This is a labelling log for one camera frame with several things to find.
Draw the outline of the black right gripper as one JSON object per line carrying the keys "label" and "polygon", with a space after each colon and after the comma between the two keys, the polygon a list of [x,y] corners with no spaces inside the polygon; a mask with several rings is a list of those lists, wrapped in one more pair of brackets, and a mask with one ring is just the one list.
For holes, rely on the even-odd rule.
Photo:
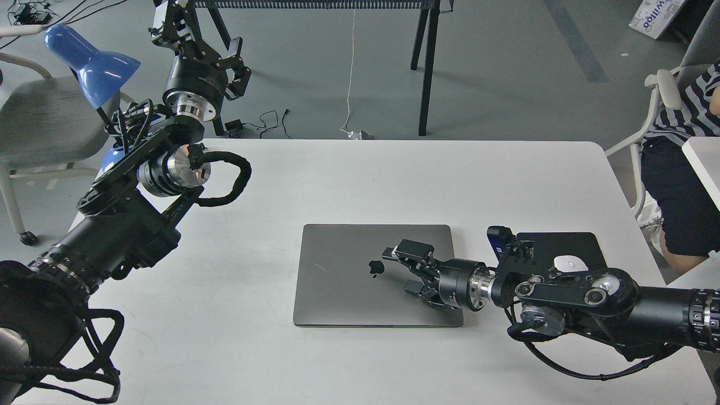
{"label": "black right gripper", "polygon": [[424,299],[430,308],[480,311],[496,280],[494,270],[467,259],[437,261],[434,251],[433,245],[403,239],[395,247],[386,247],[381,258],[398,262],[417,277],[437,277],[432,286],[418,280],[407,280],[404,285],[404,292]]}

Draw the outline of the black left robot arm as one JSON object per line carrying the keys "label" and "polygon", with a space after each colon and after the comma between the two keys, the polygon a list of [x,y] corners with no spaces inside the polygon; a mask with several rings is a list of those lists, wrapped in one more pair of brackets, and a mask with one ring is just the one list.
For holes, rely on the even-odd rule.
{"label": "black left robot arm", "polygon": [[43,379],[111,385],[110,357],[124,327],[118,310],[92,309],[88,299],[109,278],[152,267],[177,248],[177,224],[194,206],[235,201],[249,183],[250,163],[201,143],[205,122],[224,100],[242,97],[250,69],[242,39],[231,39],[216,1],[157,1],[150,28],[157,46],[175,54],[161,103],[129,103],[106,118],[123,153],[98,175],[77,208],[83,219],[29,264],[2,262],[2,403]]}

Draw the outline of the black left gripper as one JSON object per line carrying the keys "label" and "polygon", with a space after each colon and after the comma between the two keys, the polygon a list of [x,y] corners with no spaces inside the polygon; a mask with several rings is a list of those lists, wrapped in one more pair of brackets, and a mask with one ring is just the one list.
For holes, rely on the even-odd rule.
{"label": "black left gripper", "polygon": [[241,56],[244,39],[233,38],[226,58],[233,76],[227,84],[226,70],[219,67],[221,55],[208,44],[194,43],[197,21],[194,1],[155,1],[155,14],[149,28],[156,46],[175,53],[173,67],[163,100],[175,115],[199,122],[216,120],[221,115],[224,95],[236,100],[245,94],[251,69]]}

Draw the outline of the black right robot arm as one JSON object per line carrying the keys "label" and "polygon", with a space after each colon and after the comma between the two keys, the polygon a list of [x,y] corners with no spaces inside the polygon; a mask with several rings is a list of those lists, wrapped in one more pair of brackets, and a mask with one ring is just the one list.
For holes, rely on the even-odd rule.
{"label": "black right robot arm", "polygon": [[[434,308],[479,311],[487,302],[502,308],[510,338],[576,379],[619,379],[683,347],[718,351],[718,290],[640,286],[626,271],[605,264],[588,232],[514,234],[491,226],[487,236],[496,267],[442,261],[433,246],[407,239],[386,248],[382,258],[416,275],[404,289]],[[566,334],[607,344],[637,364],[607,375],[569,371],[536,347]]]}

